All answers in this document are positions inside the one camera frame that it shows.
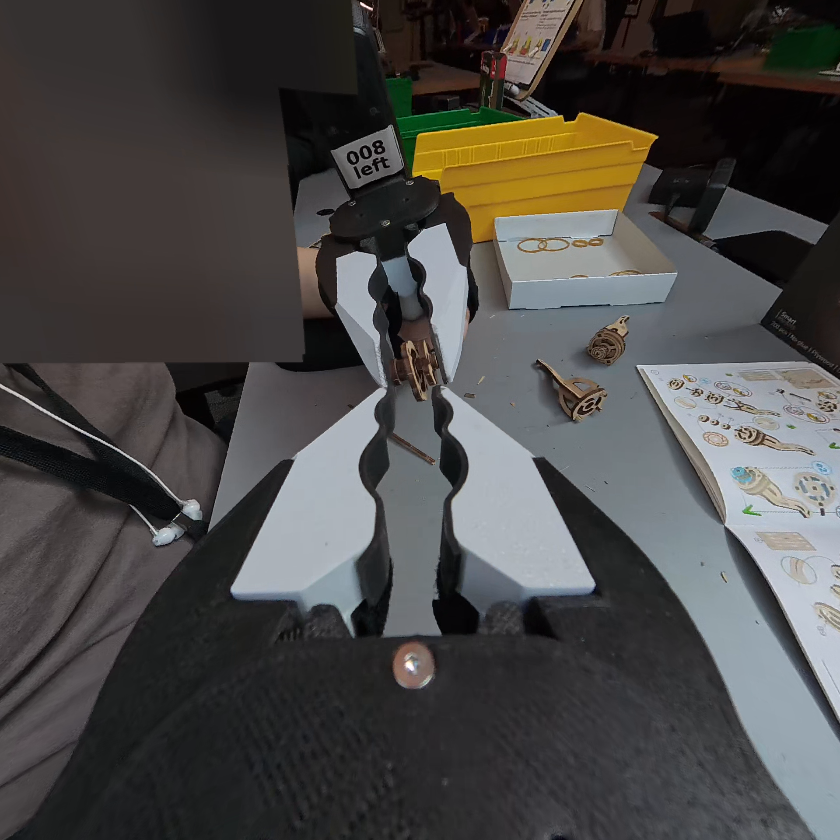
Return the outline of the white cardboard box tray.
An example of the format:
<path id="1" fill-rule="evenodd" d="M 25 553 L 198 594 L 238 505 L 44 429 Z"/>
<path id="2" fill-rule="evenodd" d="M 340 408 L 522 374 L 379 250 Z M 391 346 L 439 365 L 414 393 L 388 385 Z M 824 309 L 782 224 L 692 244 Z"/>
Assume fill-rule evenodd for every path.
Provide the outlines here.
<path id="1" fill-rule="evenodd" d="M 498 217 L 493 244 L 510 310 L 667 299 L 675 264 L 622 211 Z"/>

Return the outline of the black desk stand device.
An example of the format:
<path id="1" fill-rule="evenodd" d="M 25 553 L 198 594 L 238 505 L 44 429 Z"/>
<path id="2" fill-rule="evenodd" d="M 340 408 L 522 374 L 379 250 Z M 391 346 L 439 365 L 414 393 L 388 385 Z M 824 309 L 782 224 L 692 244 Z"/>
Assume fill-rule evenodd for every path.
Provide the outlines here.
<path id="1" fill-rule="evenodd" d="M 660 209 L 656 219 L 696 242 L 711 247 L 706 230 L 726 192 L 736 159 L 723 158 L 711 168 L 671 167 L 661 172 L 652 185 L 648 204 Z"/>

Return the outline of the yellow plastic bin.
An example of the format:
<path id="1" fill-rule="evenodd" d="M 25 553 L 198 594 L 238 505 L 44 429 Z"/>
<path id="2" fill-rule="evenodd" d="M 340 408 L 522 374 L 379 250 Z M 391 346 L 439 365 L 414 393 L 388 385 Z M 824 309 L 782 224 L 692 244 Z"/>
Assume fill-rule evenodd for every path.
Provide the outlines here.
<path id="1" fill-rule="evenodd" d="M 499 217 L 622 211 L 657 139 L 584 112 L 421 133 L 413 174 L 455 195 L 482 244 Z"/>

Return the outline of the illustrated instruction booklet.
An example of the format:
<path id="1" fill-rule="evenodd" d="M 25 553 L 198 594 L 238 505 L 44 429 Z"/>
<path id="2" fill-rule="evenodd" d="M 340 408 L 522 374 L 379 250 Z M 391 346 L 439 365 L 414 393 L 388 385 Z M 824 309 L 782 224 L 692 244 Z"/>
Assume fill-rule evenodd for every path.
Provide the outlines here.
<path id="1" fill-rule="evenodd" d="M 839 382 L 816 364 L 640 364 L 839 716 Z"/>

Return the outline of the person's left forearm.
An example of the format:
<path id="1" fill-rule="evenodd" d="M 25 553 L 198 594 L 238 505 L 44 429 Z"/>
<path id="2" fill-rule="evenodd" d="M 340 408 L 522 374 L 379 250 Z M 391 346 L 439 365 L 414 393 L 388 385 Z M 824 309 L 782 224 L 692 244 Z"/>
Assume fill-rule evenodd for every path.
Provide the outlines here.
<path id="1" fill-rule="evenodd" d="M 297 247 L 301 313 L 305 321 L 334 318 L 333 313 L 321 297 L 316 271 L 318 254 L 319 251 L 315 248 Z"/>

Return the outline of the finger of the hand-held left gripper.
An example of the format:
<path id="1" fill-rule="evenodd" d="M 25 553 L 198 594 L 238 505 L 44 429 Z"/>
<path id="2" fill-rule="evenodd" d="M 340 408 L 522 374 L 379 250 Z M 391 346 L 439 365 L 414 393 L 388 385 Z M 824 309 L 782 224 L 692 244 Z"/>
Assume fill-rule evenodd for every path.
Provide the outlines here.
<path id="1" fill-rule="evenodd" d="M 392 386 L 394 359 L 382 300 L 389 284 L 378 258 L 361 251 L 336 262 L 336 312 L 362 363 L 379 387 Z"/>
<path id="2" fill-rule="evenodd" d="M 446 225 L 427 227 L 408 245 L 418 272 L 418 292 L 427 311 L 438 370 L 445 384 L 456 375 L 466 335 L 468 274 Z"/>

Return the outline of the wooden barrel-shaped assembly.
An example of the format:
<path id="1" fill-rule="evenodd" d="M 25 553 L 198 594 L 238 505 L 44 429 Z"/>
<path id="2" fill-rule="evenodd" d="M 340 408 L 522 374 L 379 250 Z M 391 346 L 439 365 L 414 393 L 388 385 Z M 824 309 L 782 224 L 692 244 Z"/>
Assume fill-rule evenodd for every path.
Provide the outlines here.
<path id="1" fill-rule="evenodd" d="M 626 350 L 629 320 L 629 316 L 622 316 L 599 329 L 587 345 L 587 355 L 604 365 L 618 361 Z"/>

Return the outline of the red and black can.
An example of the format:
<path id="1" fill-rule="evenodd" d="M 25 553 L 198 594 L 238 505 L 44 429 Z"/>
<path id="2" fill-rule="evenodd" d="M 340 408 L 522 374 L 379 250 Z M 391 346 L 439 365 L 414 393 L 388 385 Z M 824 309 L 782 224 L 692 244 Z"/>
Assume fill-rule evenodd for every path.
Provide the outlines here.
<path id="1" fill-rule="evenodd" d="M 496 49 L 482 52 L 479 70 L 479 106 L 482 109 L 503 110 L 508 56 Z"/>

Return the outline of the thin wooden pin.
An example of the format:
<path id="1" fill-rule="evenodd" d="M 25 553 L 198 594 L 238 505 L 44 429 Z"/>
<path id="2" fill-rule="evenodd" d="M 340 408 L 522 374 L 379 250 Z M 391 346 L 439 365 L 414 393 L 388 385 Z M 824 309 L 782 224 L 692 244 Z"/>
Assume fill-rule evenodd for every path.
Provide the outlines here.
<path id="1" fill-rule="evenodd" d="M 389 436 L 389 438 L 397 446 L 403 448 L 405 451 L 407 451 L 410 454 L 412 454 L 412 455 L 416 456 L 417 458 L 421 459 L 423 462 L 427 463 L 428 465 L 436 466 L 436 464 L 437 464 L 436 458 L 432 457 L 431 455 L 428 455 L 422 449 L 418 448 L 414 444 L 411 444 L 404 437 L 401 437 L 397 434 L 391 434 Z"/>

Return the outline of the black model kit box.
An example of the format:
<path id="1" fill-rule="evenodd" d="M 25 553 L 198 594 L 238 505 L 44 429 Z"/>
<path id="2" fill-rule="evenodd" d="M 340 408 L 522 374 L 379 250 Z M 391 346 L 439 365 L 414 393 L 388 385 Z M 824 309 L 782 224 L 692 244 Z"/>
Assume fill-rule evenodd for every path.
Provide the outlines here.
<path id="1" fill-rule="evenodd" d="M 833 376 L 839 375 L 839 218 L 828 225 L 761 325 Z"/>

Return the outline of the wooden lever wheel assembly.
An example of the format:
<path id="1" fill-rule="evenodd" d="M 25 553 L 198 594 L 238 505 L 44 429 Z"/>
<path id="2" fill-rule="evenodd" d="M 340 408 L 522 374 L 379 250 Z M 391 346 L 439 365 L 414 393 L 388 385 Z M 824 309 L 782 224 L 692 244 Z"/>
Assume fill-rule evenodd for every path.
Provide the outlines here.
<path id="1" fill-rule="evenodd" d="M 564 379 L 547 362 L 537 359 L 535 364 L 553 381 L 559 405 L 573 422 L 581 422 L 603 409 L 607 391 L 598 384 L 583 377 Z"/>

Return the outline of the wooden gear assembly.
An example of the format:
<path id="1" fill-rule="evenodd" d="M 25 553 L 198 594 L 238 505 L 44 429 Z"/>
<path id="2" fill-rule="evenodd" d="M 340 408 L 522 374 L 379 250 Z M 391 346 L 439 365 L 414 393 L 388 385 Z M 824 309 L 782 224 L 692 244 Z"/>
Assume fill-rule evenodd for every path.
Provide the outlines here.
<path id="1" fill-rule="evenodd" d="M 405 341 L 392 361 L 392 383 L 408 385 L 414 398 L 424 402 L 438 383 L 437 371 L 436 353 L 428 341 Z"/>

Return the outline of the wooden background table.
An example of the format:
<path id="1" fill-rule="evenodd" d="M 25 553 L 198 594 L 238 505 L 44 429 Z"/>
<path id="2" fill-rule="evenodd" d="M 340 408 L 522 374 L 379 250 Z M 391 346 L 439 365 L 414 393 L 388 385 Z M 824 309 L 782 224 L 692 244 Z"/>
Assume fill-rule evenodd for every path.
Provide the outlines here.
<path id="1" fill-rule="evenodd" d="M 634 69 L 665 74 L 686 71 L 716 76 L 724 85 L 754 87 L 774 90 L 797 91 L 827 96 L 839 94 L 838 77 L 828 76 L 817 70 L 765 69 L 764 59 L 758 56 L 736 58 L 668 58 L 661 56 L 627 56 L 615 52 L 584 54 L 591 64 Z"/>

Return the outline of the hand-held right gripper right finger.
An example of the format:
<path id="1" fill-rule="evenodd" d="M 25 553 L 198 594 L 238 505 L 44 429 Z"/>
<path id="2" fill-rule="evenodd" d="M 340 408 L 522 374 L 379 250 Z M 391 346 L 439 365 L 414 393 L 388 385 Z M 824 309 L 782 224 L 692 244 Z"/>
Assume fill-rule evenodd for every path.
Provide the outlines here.
<path id="1" fill-rule="evenodd" d="M 442 635 L 478 631 L 493 607 L 588 596 L 595 581 L 538 459 L 444 386 L 432 397 L 444 500 L 433 610 Z"/>

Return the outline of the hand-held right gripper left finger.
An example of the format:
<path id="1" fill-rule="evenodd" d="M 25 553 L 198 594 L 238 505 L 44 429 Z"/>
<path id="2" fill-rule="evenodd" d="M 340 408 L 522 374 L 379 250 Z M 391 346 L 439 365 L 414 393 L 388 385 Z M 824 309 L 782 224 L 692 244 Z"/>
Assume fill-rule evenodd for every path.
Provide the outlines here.
<path id="1" fill-rule="evenodd" d="M 393 428 L 394 391 L 383 387 L 287 462 L 234 599 L 333 606 L 351 635 L 383 635 L 393 567 L 378 487 Z"/>

